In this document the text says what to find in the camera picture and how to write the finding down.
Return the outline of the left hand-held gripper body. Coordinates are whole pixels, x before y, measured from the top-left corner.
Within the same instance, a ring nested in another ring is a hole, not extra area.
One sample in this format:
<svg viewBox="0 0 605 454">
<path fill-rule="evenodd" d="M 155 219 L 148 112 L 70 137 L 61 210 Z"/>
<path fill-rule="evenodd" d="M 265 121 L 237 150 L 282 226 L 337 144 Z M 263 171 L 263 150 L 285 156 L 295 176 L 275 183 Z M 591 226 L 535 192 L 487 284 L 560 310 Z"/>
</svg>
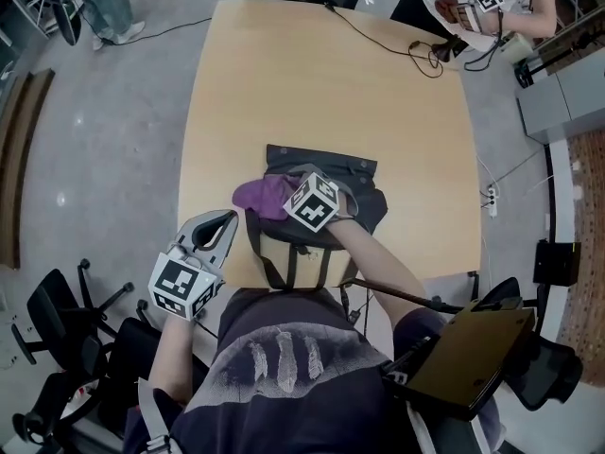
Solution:
<svg viewBox="0 0 605 454">
<path fill-rule="evenodd" d="M 149 294 L 159 309 L 193 321 L 222 283 L 220 268 L 173 242 L 157 258 L 149 279 Z"/>
</svg>

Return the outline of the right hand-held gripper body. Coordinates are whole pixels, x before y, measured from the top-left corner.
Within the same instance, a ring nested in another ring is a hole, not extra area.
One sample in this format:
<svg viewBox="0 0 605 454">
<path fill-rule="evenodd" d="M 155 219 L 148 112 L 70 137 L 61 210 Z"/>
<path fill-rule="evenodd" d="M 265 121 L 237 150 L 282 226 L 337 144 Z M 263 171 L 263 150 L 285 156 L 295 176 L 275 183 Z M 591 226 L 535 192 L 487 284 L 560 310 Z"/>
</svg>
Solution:
<svg viewBox="0 0 605 454">
<path fill-rule="evenodd" d="M 318 167 L 311 164 L 295 166 L 287 176 L 301 178 L 301 181 L 283 208 L 306 229 L 317 233 L 329 222 L 357 216 L 359 207 L 352 189 L 329 178 Z"/>
</svg>

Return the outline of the black backpack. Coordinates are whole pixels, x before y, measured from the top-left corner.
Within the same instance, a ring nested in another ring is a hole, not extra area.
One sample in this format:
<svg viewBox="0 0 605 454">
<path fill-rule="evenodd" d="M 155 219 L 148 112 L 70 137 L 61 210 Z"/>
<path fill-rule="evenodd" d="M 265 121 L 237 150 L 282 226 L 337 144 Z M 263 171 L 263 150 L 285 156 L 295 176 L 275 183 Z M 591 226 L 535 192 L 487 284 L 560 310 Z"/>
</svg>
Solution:
<svg viewBox="0 0 605 454">
<path fill-rule="evenodd" d="M 268 174 L 287 174 L 295 167 L 311 164 L 325 172 L 331 179 L 348 185 L 358 203 L 358 214 L 353 220 L 367 232 L 373 233 L 388 212 L 384 193 L 375 186 L 374 174 L 377 163 L 373 160 L 305 148 L 267 146 Z M 294 218 L 275 221 L 258 218 L 251 210 L 244 210 L 247 234 L 251 248 L 262 264 L 268 284 L 276 289 L 295 287 L 297 262 L 300 255 L 308 255 L 313 248 L 322 250 L 317 287 L 325 286 L 331 253 L 343 247 L 325 226 L 314 233 Z M 271 259 L 262 252 L 261 238 L 265 236 L 282 242 L 287 249 L 287 272 L 281 275 Z"/>
</svg>

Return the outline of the purple cloth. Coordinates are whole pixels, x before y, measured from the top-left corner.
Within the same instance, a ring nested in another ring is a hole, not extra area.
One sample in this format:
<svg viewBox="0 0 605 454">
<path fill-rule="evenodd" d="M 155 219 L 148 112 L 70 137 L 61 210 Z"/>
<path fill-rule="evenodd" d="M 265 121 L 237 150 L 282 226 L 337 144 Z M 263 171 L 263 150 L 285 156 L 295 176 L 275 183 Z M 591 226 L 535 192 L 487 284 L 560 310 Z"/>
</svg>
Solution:
<svg viewBox="0 0 605 454">
<path fill-rule="evenodd" d="M 240 184 L 232 195 L 233 205 L 251 210 L 258 218 L 285 221 L 284 204 L 300 187 L 302 178 L 287 174 L 268 174 L 262 179 Z"/>
</svg>

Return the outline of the person's right forearm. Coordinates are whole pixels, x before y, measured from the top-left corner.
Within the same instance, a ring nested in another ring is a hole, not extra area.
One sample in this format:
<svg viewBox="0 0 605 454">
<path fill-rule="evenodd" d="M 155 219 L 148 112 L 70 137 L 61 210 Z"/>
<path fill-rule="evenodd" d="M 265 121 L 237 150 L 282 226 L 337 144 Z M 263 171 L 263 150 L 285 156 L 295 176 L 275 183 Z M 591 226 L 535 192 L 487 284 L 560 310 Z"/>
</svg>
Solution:
<svg viewBox="0 0 605 454">
<path fill-rule="evenodd" d="M 367 282 L 426 298 L 422 282 L 357 222 L 352 219 L 339 220 L 328 223 L 326 229 L 349 253 Z M 420 313 L 414 313 L 415 309 L 420 308 L 418 305 L 380 291 L 376 291 L 374 296 L 386 311 L 393 329 L 400 321 L 425 323 L 434 331 L 443 328 L 443 319 L 435 312 L 422 308 Z"/>
</svg>

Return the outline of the person's left forearm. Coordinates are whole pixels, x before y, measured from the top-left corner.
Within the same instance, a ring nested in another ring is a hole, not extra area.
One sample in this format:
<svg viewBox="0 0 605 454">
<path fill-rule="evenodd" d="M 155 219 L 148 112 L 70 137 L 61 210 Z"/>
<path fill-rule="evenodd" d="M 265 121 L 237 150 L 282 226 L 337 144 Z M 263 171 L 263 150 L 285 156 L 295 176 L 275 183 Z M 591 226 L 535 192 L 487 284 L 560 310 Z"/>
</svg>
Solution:
<svg viewBox="0 0 605 454">
<path fill-rule="evenodd" d="M 148 377 L 154 389 L 167 393 L 181 405 L 193 396 L 194 325 L 169 315 Z"/>
</svg>

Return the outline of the person's dark printed t-shirt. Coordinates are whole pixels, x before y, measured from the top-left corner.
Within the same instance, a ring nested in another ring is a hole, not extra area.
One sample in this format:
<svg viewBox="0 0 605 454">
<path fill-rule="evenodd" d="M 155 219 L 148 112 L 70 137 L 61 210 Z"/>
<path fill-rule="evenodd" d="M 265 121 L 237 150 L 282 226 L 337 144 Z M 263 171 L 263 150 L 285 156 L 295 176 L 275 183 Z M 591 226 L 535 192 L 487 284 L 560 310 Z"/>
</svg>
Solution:
<svg viewBox="0 0 605 454">
<path fill-rule="evenodd" d="M 384 361 L 329 292 L 242 288 L 189 404 L 154 397 L 182 454 L 421 454 Z"/>
</svg>

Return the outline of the wooden bench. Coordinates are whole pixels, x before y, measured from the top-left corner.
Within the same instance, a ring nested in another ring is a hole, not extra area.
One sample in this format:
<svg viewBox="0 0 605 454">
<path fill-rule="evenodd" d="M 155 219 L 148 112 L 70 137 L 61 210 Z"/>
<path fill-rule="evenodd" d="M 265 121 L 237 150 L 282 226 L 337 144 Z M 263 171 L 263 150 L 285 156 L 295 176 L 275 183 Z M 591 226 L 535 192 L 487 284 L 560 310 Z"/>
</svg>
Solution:
<svg viewBox="0 0 605 454">
<path fill-rule="evenodd" d="M 30 146 L 55 72 L 18 77 L 0 113 L 0 266 L 20 268 L 20 220 Z"/>
</svg>

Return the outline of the white power strip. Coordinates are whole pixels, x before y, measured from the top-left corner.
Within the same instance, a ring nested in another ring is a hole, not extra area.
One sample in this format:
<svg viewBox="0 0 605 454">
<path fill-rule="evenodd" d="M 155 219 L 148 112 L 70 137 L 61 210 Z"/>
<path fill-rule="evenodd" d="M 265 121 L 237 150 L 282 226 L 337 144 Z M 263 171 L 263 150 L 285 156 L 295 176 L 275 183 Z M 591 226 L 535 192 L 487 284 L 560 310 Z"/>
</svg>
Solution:
<svg viewBox="0 0 605 454">
<path fill-rule="evenodd" d="M 496 218 L 498 215 L 499 188 L 493 184 L 488 186 L 485 191 L 479 192 L 481 198 L 480 208 L 488 212 L 490 218 Z"/>
</svg>

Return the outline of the white shade table lamp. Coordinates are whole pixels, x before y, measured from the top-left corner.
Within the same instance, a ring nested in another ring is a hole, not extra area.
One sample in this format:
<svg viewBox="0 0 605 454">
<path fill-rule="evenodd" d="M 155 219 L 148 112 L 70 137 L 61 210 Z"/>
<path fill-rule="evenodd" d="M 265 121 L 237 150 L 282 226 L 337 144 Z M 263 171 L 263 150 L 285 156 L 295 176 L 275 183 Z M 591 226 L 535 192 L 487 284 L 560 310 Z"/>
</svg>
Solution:
<svg viewBox="0 0 605 454">
<path fill-rule="evenodd" d="M 468 44 L 463 41 L 459 35 L 452 35 L 445 42 L 440 44 L 431 44 L 431 52 L 440 62 L 449 62 L 452 57 L 457 57 Z"/>
</svg>

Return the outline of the black shoulder-mounted box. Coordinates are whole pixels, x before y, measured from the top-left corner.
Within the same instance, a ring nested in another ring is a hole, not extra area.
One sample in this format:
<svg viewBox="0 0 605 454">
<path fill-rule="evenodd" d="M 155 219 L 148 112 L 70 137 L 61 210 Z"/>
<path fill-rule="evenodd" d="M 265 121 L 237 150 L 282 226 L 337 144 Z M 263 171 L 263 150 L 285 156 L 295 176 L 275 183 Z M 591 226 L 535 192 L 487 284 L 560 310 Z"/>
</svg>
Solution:
<svg viewBox="0 0 605 454">
<path fill-rule="evenodd" d="M 384 364 L 383 380 L 414 410 L 471 421 L 521 353 L 535 322 L 534 310 L 520 297 L 492 304 L 475 299 L 439 335 Z"/>
</svg>

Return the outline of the black oval board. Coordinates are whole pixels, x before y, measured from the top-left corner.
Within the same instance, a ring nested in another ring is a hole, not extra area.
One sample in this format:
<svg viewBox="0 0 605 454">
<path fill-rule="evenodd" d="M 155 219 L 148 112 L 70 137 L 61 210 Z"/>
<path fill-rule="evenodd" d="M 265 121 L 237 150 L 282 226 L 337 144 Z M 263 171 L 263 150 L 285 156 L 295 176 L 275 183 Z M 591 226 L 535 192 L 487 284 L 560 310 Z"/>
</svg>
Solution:
<svg viewBox="0 0 605 454">
<path fill-rule="evenodd" d="M 81 20 L 75 0 L 49 1 L 61 36 L 69 45 L 75 46 L 81 34 Z"/>
</svg>

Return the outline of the black floor box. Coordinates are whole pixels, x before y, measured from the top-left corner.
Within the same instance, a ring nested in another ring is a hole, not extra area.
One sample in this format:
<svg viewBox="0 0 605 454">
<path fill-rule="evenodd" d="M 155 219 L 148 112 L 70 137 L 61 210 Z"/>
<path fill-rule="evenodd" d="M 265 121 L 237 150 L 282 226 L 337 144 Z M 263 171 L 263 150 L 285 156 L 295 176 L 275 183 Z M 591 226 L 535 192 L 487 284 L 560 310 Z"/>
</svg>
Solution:
<svg viewBox="0 0 605 454">
<path fill-rule="evenodd" d="M 578 282 L 581 255 L 580 242 L 548 242 L 536 245 L 533 282 L 570 287 Z"/>
</svg>

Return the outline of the white cabinet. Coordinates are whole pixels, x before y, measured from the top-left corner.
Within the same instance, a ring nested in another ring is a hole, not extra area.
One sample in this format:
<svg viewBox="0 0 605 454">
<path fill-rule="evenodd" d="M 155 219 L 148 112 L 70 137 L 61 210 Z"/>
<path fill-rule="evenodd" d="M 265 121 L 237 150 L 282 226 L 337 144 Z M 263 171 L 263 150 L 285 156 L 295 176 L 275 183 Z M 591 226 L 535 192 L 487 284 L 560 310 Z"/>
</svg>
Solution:
<svg viewBox="0 0 605 454">
<path fill-rule="evenodd" d="M 516 92 L 525 135 L 547 145 L 605 130 L 605 48 Z"/>
</svg>

